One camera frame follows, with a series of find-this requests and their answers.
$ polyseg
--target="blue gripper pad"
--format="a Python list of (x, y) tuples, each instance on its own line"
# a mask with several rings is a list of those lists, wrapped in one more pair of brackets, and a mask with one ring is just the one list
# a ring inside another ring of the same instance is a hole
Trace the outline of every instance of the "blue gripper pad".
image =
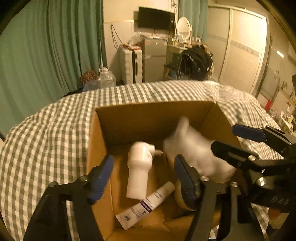
[(110, 178), (113, 170), (113, 156), (106, 155), (102, 163), (94, 167), (89, 173), (89, 182), (91, 185), (91, 193), (88, 197), (90, 204), (95, 204), (100, 200), (104, 192), (105, 186)]
[(199, 174), (194, 167), (190, 167), (182, 155), (177, 155), (174, 162), (175, 173), (181, 182), (182, 198), (186, 206), (196, 209), (200, 196)]
[(256, 142), (266, 141), (266, 135), (264, 134), (263, 130), (249, 127), (249, 126), (235, 124), (232, 127), (232, 133), (235, 136), (248, 139), (251, 141), (256, 141)]

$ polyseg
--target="brown basket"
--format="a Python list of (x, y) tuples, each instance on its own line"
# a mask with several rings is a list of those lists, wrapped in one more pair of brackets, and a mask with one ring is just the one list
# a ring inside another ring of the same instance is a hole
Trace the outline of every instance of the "brown basket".
[(93, 70), (89, 70), (87, 72), (85, 72), (81, 77), (80, 77), (80, 80), (81, 82), (84, 84), (85, 82), (87, 81), (90, 81), (90, 80), (97, 80), (98, 79), (98, 74), (93, 71)]

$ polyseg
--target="sliding wardrobe door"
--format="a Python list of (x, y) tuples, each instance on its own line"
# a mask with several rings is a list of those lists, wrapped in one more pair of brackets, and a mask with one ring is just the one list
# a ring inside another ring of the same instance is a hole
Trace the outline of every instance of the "sliding wardrobe door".
[(230, 9), (209, 7), (207, 22), (208, 50), (213, 54), (213, 80), (219, 81), (225, 54), (230, 27)]
[(220, 76), (221, 84), (248, 93), (253, 91), (263, 63), (266, 35), (265, 17), (230, 9), (229, 42)]

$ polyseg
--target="checkered bedsheet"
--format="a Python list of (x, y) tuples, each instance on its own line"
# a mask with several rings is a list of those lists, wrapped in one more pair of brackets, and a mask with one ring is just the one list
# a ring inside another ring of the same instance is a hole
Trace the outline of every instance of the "checkered bedsheet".
[[(167, 81), (123, 85), (64, 97), (13, 127), (0, 153), (0, 204), (8, 231), (22, 240), (48, 184), (75, 181), (86, 173), (91, 111), (97, 106), (167, 101), (213, 101), (231, 125), (279, 128), (250, 94), (211, 81)], [(280, 158), (264, 143), (240, 139), (261, 159)], [(79, 240), (73, 210), (67, 203), (73, 240)], [(254, 206), (265, 230), (267, 208)], [(211, 231), (215, 237), (217, 229)]]

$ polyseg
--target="mini refrigerator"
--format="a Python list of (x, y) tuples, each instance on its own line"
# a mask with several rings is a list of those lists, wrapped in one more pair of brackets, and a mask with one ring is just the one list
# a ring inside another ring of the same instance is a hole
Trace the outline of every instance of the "mini refrigerator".
[(166, 47), (166, 39), (143, 40), (143, 82), (162, 81)]

